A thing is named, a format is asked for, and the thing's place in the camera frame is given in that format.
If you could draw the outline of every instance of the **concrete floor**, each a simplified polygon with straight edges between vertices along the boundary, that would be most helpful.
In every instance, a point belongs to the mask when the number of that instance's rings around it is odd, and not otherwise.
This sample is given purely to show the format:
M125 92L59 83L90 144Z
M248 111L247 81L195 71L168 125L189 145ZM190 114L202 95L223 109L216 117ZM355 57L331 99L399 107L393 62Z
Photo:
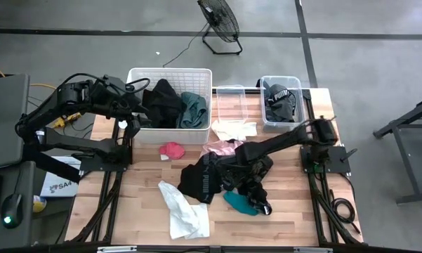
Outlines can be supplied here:
M273 35L242 37L240 56L214 56L197 39L169 67L209 68L215 86L254 86L263 75L292 75L304 87L315 85L309 81L302 39L284 36L300 32L294 0L228 3L241 31ZM302 0L302 4L311 33L422 34L422 0ZM196 32L204 23L195 1L189 0L0 0L0 27L7 28ZM160 67L190 39L0 34L0 68L50 84L76 72L126 79L132 67ZM209 41L221 49L234 46L215 37ZM422 40L309 39L309 45L317 85L330 89L341 138L348 148L359 149L350 164L365 241L422 250L422 202L395 204L397 197L411 194L395 140L386 136L378 141L371 135L422 100ZM40 99L50 92L30 91ZM87 126L92 120L88 116L79 123ZM53 225L44 226L39 240L54 240L63 219L48 220Z

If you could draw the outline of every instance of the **computer mouse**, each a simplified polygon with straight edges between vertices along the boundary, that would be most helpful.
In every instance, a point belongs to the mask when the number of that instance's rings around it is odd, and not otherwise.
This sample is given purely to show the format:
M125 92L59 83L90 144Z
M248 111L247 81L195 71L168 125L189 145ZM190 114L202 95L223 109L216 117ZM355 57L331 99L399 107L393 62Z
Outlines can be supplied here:
M22 223L22 195L11 194L1 204L1 222L5 228L16 228Z

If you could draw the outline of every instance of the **white plastic basket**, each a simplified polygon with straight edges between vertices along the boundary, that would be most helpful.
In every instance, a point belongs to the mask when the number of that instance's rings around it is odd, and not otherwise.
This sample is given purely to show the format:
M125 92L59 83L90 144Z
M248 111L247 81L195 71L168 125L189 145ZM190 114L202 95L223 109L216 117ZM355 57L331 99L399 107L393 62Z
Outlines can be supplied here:
M126 83L140 78L150 78L150 85L146 89L153 90L160 79L166 79L180 95L184 91L193 92L206 100L208 108L208 124L202 129L149 129L142 128L135 139L140 143L162 144L176 142L179 144L202 145L208 142L211 130L212 116L212 71L208 69L187 68L150 68L135 67L128 73ZM135 84L135 88L142 87L145 82ZM143 92L136 95L142 99Z

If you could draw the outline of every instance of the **fan base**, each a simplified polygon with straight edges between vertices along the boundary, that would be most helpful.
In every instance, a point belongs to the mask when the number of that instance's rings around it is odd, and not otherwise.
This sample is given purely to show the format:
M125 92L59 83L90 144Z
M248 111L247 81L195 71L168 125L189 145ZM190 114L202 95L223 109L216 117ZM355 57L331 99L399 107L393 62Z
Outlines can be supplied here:
M235 41L237 42L237 45L239 45L240 51L237 51L237 52L222 52L222 53L215 51L205 40L205 37L209 34L210 29L211 29L211 26L208 26L208 28L207 28L206 32L204 33L202 39L203 39L203 43L206 44L206 46L209 49L211 49L213 54L216 54L216 55L237 55L238 56L243 51L242 45L240 44L238 39L235 39Z

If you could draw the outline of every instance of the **red cloth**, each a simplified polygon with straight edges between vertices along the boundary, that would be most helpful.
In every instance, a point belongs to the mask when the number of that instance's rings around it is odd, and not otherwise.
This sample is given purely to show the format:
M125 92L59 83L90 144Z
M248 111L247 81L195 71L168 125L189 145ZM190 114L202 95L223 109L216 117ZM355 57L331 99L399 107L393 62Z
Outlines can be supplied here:
M174 142L167 143L159 148L161 155L166 155L172 160L180 159L184 154L184 148Z

